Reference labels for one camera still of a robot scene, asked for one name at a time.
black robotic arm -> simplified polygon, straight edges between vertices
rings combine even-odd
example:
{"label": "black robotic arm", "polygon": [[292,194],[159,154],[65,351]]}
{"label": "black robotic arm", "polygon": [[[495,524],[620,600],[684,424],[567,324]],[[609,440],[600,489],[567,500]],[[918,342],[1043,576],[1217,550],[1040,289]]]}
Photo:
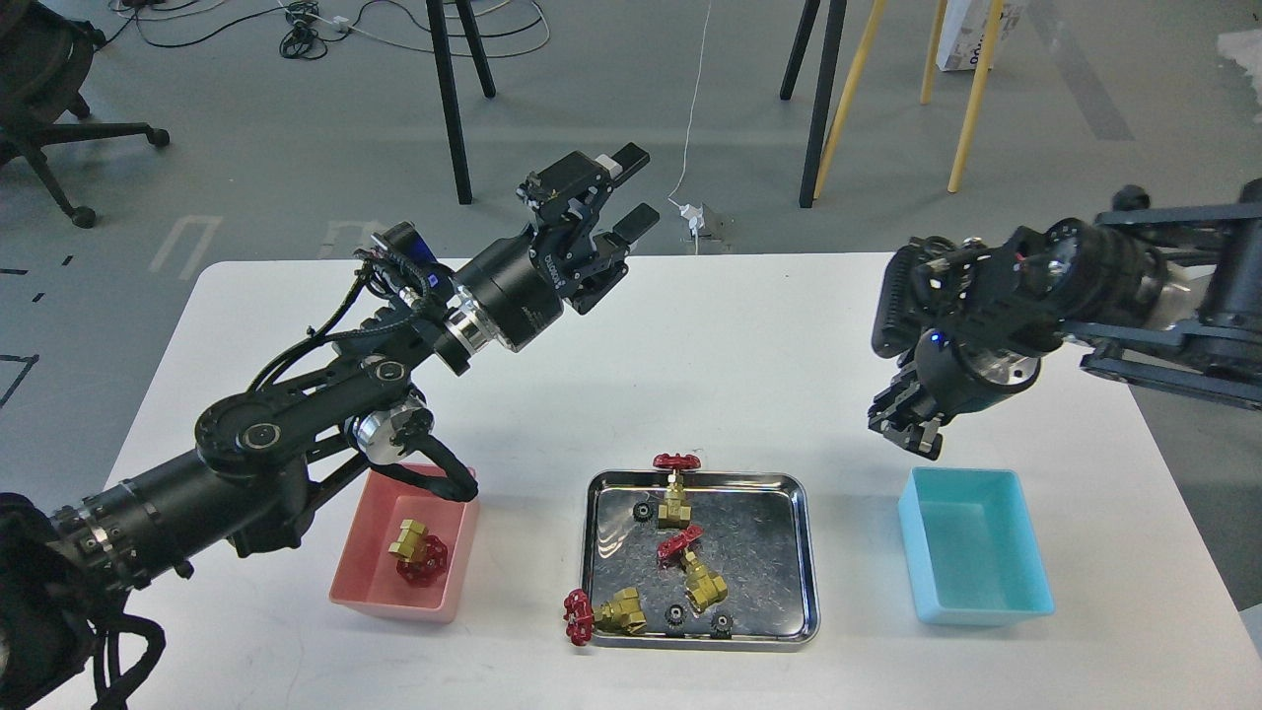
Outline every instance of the black robotic arm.
{"label": "black robotic arm", "polygon": [[[1199,298],[1185,266],[1215,265]],[[1093,223],[1002,245],[912,238],[890,260],[872,348],[899,373],[868,429],[938,459],[939,429],[1025,392],[1071,339],[1095,376],[1262,410],[1262,179],[1237,203],[1152,209],[1128,185]]]}
{"label": "black robotic arm", "polygon": [[[640,204],[610,232],[594,232],[615,187],[647,163],[627,144],[594,160],[574,151],[531,173],[517,193],[533,212],[458,271],[440,264],[410,223],[374,235],[363,265],[333,315],[285,349],[250,387],[198,419],[196,449],[45,517],[0,494],[0,707],[27,707],[93,660],[97,702],[121,707],[165,644],[154,622],[124,612],[127,595],[158,575],[188,578],[189,557],[228,540],[245,557],[298,547],[316,511],[367,468],[449,501],[477,483],[433,434],[433,414],[413,385],[430,354],[457,375],[490,339],[517,351],[550,324],[563,301],[586,313],[627,272],[631,245],[658,221]],[[356,328],[334,330],[363,291],[386,304]],[[331,344],[336,358],[284,378]],[[351,451],[324,480],[308,465]],[[444,477],[398,462],[420,453]],[[119,667],[120,634],[146,651]]]}

stainless steel tray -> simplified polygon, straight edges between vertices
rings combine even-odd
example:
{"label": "stainless steel tray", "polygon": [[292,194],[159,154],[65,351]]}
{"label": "stainless steel tray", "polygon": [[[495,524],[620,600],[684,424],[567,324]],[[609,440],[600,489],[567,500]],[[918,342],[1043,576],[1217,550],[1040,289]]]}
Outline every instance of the stainless steel tray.
{"label": "stainless steel tray", "polygon": [[[658,566],[658,545],[676,530],[658,530],[664,472],[603,472],[587,489],[583,590],[597,607],[622,588],[640,591],[647,627],[641,636],[597,631],[598,646],[705,648],[711,651],[795,651],[819,628],[815,573],[806,521],[806,493],[782,474],[687,472],[684,487],[693,523],[705,532],[698,556],[723,575],[724,602],[695,614],[684,595],[679,565]],[[654,517],[637,522],[632,507],[652,504]],[[679,604],[684,623],[666,623]],[[732,619],[732,637],[712,638],[713,615]]]}

pink bin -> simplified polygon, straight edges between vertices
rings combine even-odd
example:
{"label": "pink bin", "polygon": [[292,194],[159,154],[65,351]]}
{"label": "pink bin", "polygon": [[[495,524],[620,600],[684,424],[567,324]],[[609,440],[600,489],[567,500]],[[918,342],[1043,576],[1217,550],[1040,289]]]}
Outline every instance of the pink bin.
{"label": "pink bin", "polygon": [[[405,464],[425,475],[443,475],[437,467]],[[434,494],[369,472],[369,480],[346,536],[328,599],[372,617],[448,624],[456,618],[468,569],[477,499],[468,503],[443,501]],[[395,573],[395,559],[386,552],[399,538],[399,523],[413,518],[447,545],[447,574],[427,588],[413,588]]]}

light blue plastic container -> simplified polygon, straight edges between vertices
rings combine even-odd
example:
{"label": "light blue plastic container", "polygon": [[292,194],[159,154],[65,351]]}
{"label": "light blue plastic container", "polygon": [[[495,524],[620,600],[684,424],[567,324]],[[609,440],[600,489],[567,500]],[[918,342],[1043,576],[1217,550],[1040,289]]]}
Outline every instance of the light blue plastic container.
{"label": "light blue plastic container", "polygon": [[1012,472],[912,469],[899,520],[921,622],[998,627],[1056,610]]}

small gear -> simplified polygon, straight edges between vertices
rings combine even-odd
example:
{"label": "small gear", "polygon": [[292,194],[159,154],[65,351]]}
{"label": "small gear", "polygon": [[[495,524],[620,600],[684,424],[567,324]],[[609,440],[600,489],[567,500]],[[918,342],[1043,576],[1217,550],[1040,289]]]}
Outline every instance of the small gear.
{"label": "small gear", "polygon": [[732,617],[716,612],[711,617],[711,638],[732,638]]}
{"label": "small gear", "polygon": [[631,517],[641,523],[649,521],[649,518],[652,518],[652,506],[650,506],[646,501],[636,503],[631,507]]}
{"label": "small gear", "polygon": [[680,604],[671,604],[666,608],[666,623],[678,627],[688,618],[688,612]]}

